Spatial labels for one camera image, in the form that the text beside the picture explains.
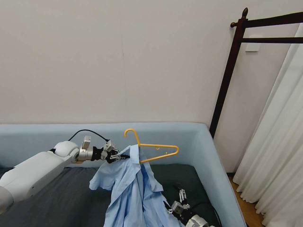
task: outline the light blue shirt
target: light blue shirt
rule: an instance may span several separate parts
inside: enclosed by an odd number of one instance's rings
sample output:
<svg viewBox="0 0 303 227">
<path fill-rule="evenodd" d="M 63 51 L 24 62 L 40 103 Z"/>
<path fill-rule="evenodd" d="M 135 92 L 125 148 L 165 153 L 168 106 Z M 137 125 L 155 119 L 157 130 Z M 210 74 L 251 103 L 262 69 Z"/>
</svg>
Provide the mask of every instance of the light blue shirt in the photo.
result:
<svg viewBox="0 0 303 227">
<path fill-rule="evenodd" d="M 164 206 L 163 187 L 154 178 L 149 163 L 138 145 L 126 147 L 120 154 L 130 158 L 105 162 L 89 182 L 89 188 L 112 190 L 105 216 L 105 227 L 184 227 Z"/>
</svg>

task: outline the black wire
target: black wire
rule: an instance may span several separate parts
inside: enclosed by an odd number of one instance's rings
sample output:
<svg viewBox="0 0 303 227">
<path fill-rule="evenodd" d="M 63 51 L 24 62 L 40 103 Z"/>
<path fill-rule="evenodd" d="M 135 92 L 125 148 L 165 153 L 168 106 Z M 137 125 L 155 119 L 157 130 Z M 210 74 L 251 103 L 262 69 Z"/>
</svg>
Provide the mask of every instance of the black wire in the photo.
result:
<svg viewBox="0 0 303 227">
<path fill-rule="evenodd" d="M 75 135 L 77 135 L 79 132 L 81 131 L 90 131 L 94 134 L 96 134 L 97 136 L 101 137 L 102 139 L 104 139 L 106 142 L 108 142 L 109 140 L 108 139 L 105 139 L 103 136 L 101 136 L 100 134 L 96 133 L 95 131 L 92 131 L 92 130 L 89 130 L 89 129 L 82 129 L 82 130 L 79 130 L 77 131 L 72 137 L 70 137 L 70 139 L 68 141 L 71 141 L 72 138 L 74 138 Z"/>
<path fill-rule="evenodd" d="M 216 215 L 216 217 L 217 217 L 217 220 L 218 220 L 218 222 L 219 222 L 219 224 L 220 224 L 220 227 L 223 227 L 223 226 L 222 226 L 221 219 L 220 219 L 220 216 L 219 216 L 217 210 L 214 208 L 214 206 L 213 206 L 210 202 L 199 202 L 199 203 L 195 204 L 194 206 L 192 206 L 191 209 L 193 210 L 194 208 L 196 208 L 197 206 L 199 206 L 199 205 L 201 205 L 201 204 L 208 204 L 209 206 L 211 206 L 211 207 L 213 208 L 214 213 L 215 213 L 215 215 Z"/>
</svg>

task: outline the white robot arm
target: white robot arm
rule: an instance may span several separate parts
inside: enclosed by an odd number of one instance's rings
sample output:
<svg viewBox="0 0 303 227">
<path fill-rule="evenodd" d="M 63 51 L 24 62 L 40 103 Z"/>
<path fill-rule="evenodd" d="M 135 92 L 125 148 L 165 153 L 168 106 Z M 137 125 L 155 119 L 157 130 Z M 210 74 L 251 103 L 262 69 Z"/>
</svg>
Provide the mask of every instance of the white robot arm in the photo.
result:
<svg viewBox="0 0 303 227">
<path fill-rule="evenodd" d="M 118 150 L 110 140 L 101 149 L 91 148 L 89 144 L 89 136 L 81 147 L 71 141 L 60 142 L 50 151 L 40 152 L 7 171 L 0 178 L 0 214 L 13 203 L 37 194 L 70 163 L 99 159 L 112 163 L 129 157 L 117 155 Z"/>
</svg>

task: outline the bed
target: bed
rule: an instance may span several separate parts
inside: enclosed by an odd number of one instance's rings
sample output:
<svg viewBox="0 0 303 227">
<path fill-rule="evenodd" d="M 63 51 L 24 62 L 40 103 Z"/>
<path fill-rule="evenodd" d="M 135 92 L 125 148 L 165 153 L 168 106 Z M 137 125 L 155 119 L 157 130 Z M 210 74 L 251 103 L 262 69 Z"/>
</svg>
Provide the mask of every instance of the bed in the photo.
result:
<svg viewBox="0 0 303 227">
<path fill-rule="evenodd" d="M 0 127 L 0 168 L 8 168 L 38 152 L 67 140 L 74 132 L 90 129 L 115 143 L 120 150 L 136 144 L 134 137 L 123 137 L 125 129 L 137 130 L 146 143 L 176 144 L 179 154 L 151 162 L 156 179 L 164 187 L 164 195 L 171 203 L 178 199 L 173 185 L 183 187 L 192 205 L 201 203 L 195 211 L 218 227 L 214 210 L 224 227 L 245 227 L 245 221 L 231 188 L 228 177 L 217 155 L 208 128 L 202 123 L 115 123 L 115 124 L 49 124 L 2 125 Z M 74 142 L 81 144 L 87 132 L 79 133 Z M 91 135 L 91 144 L 101 147 L 103 141 Z M 147 157 L 161 150 L 144 148 Z M 73 164 L 66 168 L 41 192 L 27 201 L 15 204 L 0 216 L 0 226 L 102 226 L 110 202 L 110 192 L 88 188 L 102 161 Z"/>
</svg>

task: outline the dark gray mattress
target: dark gray mattress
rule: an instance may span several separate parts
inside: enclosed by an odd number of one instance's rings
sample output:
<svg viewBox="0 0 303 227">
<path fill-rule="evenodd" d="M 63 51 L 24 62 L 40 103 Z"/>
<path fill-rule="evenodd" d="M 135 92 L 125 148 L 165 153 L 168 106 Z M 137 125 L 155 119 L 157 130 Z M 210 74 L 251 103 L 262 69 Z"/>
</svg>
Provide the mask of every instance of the dark gray mattress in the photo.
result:
<svg viewBox="0 0 303 227">
<path fill-rule="evenodd" d="M 0 177 L 9 169 L 0 169 Z M 174 185 L 186 190 L 194 211 L 209 224 L 219 226 L 217 217 L 195 169 L 188 165 L 152 165 L 155 178 L 163 185 L 170 204 L 179 200 Z M 16 203 L 0 216 L 1 227 L 100 227 L 110 204 L 111 192 L 89 189 L 97 168 L 65 168 L 37 195 Z"/>
</svg>

